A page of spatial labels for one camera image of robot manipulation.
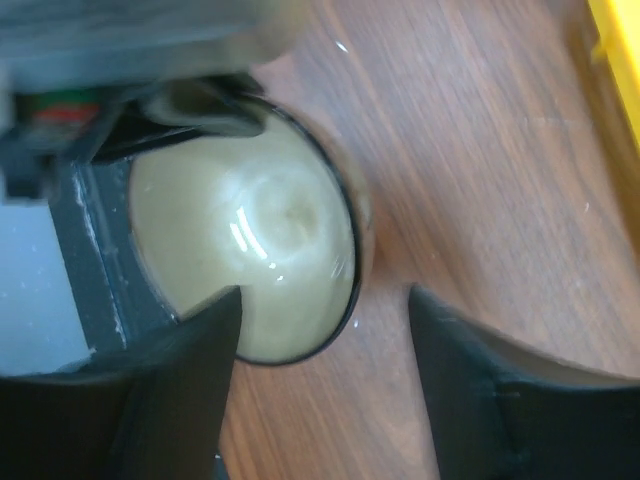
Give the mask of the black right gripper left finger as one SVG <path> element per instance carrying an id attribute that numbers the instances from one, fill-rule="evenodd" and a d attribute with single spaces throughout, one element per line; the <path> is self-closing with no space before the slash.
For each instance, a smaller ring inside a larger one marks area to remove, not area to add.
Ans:
<path id="1" fill-rule="evenodd" d="M 220 478 L 241 320 L 241 291 L 229 287 L 124 350 L 3 377 L 2 477 Z"/>

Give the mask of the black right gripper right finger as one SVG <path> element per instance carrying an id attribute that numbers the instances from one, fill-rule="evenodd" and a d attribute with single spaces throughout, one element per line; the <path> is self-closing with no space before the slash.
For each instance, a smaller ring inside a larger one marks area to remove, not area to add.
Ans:
<path id="1" fill-rule="evenodd" d="M 638 478 L 638 380 L 533 350 L 418 285 L 408 317 L 441 478 Z"/>

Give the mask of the beige black rimmed bowl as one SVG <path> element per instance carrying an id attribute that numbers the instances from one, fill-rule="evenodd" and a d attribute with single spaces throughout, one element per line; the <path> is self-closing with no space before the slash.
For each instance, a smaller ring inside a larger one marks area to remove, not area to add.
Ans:
<path id="1" fill-rule="evenodd" d="M 318 125 L 263 98 L 250 138 L 203 136 L 136 158 L 129 222 L 145 274 L 180 319 L 242 291 L 237 355 L 302 362 L 341 333 L 373 263 L 373 207 L 358 166 Z"/>

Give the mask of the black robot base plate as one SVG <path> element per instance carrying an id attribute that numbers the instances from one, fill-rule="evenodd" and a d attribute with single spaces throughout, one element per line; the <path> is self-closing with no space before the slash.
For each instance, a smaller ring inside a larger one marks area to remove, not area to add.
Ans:
<path id="1" fill-rule="evenodd" d="M 199 137 L 250 138 L 248 73 L 14 94 L 1 136 L 1 372 L 51 373 L 120 349 L 157 302 L 138 267 L 127 189 L 138 156 Z"/>

